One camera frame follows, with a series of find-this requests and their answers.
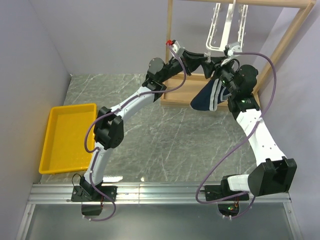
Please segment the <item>white clip hanger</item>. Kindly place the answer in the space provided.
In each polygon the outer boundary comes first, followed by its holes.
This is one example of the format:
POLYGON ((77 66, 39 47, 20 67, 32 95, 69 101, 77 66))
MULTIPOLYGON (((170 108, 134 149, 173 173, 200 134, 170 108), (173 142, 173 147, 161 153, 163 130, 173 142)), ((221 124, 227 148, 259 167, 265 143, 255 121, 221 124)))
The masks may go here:
MULTIPOLYGON (((205 47, 207 50, 207 53, 205 54, 208 58, 211 56, 213 52, 223 52, 225 50, 226 45, 232 44, 229 41, 230 33, 231 33, 231 27, 233 22, 233 16, 236 9, 236 0, 234 0, 232 3, 229 3, 227 6, 226 11, 226 17, 223 24, 223 30, 221 35, 221 40, 219 46, 215 46, 214 36, 218 29, 218 21, 219 21, 219 13, 222 8, 222 4, 220 2, 217 2, 213 8, 213 16, 211 19, 211 24, 209 27, 207 39, 205 42, 205 47)), ((239 42, 242 45, 244 45, 244 37, 245 37, 245 27, 246 27, 246 21, 247 21, 247 15, 248 15, 248 8, 249 6, 247 4, 240 4, 239 5, 239 20, 238 20, 238 32, 237 32, 237 40, 236 42, 239 42)))

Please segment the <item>navy blue underwear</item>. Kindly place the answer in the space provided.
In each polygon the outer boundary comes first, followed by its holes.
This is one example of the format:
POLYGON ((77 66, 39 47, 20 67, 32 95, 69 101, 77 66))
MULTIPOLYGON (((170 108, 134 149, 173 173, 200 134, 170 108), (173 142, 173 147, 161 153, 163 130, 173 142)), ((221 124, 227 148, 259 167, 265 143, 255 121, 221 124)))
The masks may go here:
POLYGON ((190 106, 196 111, 215 112, 218 104, 228 100, 228 89, 217 79, 211 79, 200 92, 192 99, 190 106))

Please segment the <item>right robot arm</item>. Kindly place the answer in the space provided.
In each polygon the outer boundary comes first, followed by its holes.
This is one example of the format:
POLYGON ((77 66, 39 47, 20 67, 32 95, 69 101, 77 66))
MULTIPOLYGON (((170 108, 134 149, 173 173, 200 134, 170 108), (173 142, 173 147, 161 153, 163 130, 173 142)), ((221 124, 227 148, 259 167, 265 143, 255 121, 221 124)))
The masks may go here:
POLYGON ((233 69, 235 60, 225 59, 213 69, 213 77, 203 88, 206 96, 204 109, 214 111, 218 104, 227 101, 235 121, 240 125, 256 160, 256 168, 249 174, 224 176, 214 202, 234 200, 252 194, 255 197, 286 193, 289 191, 297 170, 293 158, 287 158, 271 136, 254 95, 258 70, 252 65, 241 65, 233 69))

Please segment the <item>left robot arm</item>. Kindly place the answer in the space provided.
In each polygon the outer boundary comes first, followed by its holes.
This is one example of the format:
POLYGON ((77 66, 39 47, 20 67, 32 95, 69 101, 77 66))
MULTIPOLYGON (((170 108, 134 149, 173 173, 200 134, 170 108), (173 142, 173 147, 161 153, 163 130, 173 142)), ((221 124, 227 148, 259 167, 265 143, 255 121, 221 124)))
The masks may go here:
POLYGON ((157 101, 168 89, 164 82, 179 73, 184 77, 202 67, 208 78, 214 70, 214 64, 204 54, 183 50, 174 53, 168 63, 161 58, 153 58, 148 64, 145 81, 138 90, 112 108, 102 107, 97 119, 89 129, 94 133, 94 149, 89 167, 81 177, 79 186, 89 201, 102 199, 102 182, 112 150, 124 139, 124 124, 145 106, 157 101))

